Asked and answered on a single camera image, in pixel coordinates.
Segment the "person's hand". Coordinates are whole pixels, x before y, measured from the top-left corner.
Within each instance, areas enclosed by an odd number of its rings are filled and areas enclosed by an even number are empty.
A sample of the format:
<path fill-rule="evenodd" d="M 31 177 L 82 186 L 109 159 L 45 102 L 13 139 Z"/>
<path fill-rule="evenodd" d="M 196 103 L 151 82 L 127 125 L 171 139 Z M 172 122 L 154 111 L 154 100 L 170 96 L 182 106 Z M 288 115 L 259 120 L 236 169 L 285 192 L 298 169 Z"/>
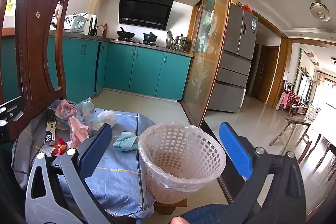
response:
<path fill-rule="evenodd" d="M 182 217 L 174 217 L 170 224 L 189 224 L 189 222 Z"/>

